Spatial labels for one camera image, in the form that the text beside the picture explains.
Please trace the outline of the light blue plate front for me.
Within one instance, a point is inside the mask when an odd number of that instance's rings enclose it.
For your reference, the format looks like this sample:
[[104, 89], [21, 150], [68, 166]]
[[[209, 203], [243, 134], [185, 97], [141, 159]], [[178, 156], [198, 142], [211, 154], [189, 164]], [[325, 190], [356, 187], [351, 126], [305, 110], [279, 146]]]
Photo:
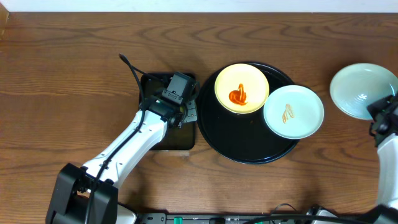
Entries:
[[367, 107], [397, 94], [397, 77], [372, 63], [356, 63], [342, 68], [332, 78], [330, 95], [334, 104], [356, 119], [371, 120]]

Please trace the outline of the yellow plate with sauce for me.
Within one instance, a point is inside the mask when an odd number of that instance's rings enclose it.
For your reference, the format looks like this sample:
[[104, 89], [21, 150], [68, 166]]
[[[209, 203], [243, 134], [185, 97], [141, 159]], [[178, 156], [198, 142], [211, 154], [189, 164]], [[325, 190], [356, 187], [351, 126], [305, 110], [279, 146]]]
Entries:
[[229, 65], [216, 77], [215, 95], [228, 111], [249, 114], [264, 106], [270, 92], [266, 76], [246, 63]]

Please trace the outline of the pale green plate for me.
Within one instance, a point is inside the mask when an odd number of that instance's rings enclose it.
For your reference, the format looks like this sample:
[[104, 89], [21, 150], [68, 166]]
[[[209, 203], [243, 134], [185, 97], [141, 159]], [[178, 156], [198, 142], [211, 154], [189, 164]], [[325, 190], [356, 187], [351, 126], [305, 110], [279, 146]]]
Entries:
[[273, 91], [263, 109], [264, 120], [271, 131], [287, 139], [303, 139], [322, 125], [324, 107], [311, 89], [287, 85]]

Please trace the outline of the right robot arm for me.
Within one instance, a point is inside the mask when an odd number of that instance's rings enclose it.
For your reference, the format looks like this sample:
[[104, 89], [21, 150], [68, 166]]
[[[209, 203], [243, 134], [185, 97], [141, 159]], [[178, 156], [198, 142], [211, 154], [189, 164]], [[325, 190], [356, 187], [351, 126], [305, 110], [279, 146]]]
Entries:
[[368, 111], [380, 165], [377, 207], [371, 216], [374, 223], [397, 223], [397, 97], [382, 98]]

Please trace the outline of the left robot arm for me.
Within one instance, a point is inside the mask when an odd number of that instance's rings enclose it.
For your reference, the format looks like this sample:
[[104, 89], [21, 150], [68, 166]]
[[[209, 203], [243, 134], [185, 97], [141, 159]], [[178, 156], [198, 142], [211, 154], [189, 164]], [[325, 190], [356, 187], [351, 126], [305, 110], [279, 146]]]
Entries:
[[151, 96], [130, 125], [81, 167], [68, 163], [58, 173], [46, 223], [135, 223], [137, 215], [118, 203], [119, 189], [143, 156], [161, 142], [170, 125], [197, 120], [194, 100], [182, 105]]

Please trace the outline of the black rectangular tray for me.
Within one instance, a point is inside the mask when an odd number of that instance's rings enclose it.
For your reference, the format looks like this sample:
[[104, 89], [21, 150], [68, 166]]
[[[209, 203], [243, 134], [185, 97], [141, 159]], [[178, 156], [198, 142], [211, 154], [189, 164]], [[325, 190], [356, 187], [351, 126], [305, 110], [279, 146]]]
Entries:
[[[151, 95], [160, 95], [160, 91], [166, 89], [164, 84], [154, 78], [141, 76], [141, 85], [146, 98]], [[182, 124], [181, 128], [168, 129], [165, 137], [157, 143], [151, 151], [190, 150], [195, 145], [195, 123]]]

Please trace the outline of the round black tray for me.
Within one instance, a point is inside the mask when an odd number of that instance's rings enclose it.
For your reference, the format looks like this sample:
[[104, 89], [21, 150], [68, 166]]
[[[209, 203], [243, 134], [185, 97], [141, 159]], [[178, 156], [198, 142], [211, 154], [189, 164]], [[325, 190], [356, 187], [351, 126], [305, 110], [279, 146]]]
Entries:
[[207, 79], [196, 99], [197, 125], [206, 142], [222, 156], [243, 164], [266, 164], [288, 154], [299, 140], [271, 131], [262, 108], [236, 114], [219, 103], [215, 81], [220, 72], [217, 70]]

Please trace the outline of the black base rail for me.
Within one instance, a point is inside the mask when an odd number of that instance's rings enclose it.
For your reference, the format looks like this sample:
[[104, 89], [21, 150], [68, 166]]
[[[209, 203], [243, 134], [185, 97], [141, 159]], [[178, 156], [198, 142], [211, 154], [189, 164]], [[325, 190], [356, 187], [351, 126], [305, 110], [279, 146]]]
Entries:
[[314, 224], [326, 223], [326, 220], [291, 219], [291, 216], [328, 217], [337, 219], [337, 223], [376, 223], [379, 212], [369, 211], [359, 215], [339, 215], [321, 206], [309, 208], [301, 212], [288, 203], [277, 205], [271, 212], [262, 214], [237, 214], [237, 213], [167, 213], [152, 212], [137, 215], [136, 224], [240, 224], [258, 220], [260, 224]]

